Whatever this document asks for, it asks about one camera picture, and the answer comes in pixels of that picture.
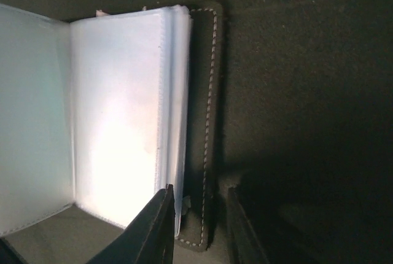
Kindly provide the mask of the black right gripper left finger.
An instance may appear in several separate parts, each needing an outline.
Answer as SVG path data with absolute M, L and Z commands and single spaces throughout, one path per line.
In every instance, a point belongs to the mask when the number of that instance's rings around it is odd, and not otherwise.
M 160 189 L 124 232 L 89 263 L 172 263 L 174 252 L 174 192 Z

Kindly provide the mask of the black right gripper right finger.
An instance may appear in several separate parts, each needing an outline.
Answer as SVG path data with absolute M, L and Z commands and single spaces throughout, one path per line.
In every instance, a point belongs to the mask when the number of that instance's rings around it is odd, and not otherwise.
M 230 263 L 270 263 L 234 187 L 228 189 L 227 234 Z

